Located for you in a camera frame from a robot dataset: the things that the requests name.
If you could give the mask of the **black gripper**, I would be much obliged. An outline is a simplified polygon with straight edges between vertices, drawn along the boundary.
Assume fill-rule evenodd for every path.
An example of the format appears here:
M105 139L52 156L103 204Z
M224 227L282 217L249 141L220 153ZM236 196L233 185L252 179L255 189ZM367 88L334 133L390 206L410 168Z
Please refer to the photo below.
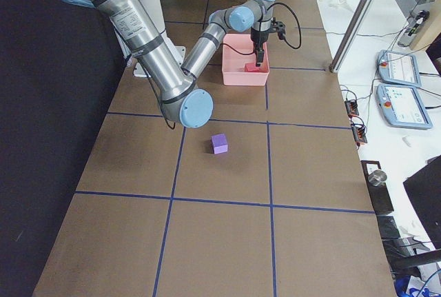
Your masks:
M256 30L251 28L251 40L253 42L254 52L256 52L256 66L260 67L265 58L264 43L268 41L269 30Z

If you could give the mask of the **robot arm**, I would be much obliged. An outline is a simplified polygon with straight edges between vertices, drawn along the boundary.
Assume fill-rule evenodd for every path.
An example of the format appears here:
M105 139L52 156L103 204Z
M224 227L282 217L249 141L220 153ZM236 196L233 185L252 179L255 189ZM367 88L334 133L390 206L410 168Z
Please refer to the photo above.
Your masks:
M211 14L208 25L182 63L167 40L160 0L62 0L96 8L106 14L116 33L150 78L164 119L198 128L213 111L211 95L196 82L225 35L250 30L257 62L263 60L275 0L247 0L239 6Z

